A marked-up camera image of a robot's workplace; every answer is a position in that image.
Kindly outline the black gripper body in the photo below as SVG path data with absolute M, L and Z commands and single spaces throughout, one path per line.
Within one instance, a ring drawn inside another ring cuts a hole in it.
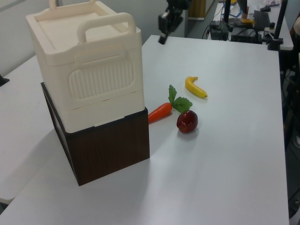
M 183 21 L 182 13 L 183 9 L 167 7 L 165 12 L 158 16 L 158 28 L 161 33 L 169 35 L 175 32 Z

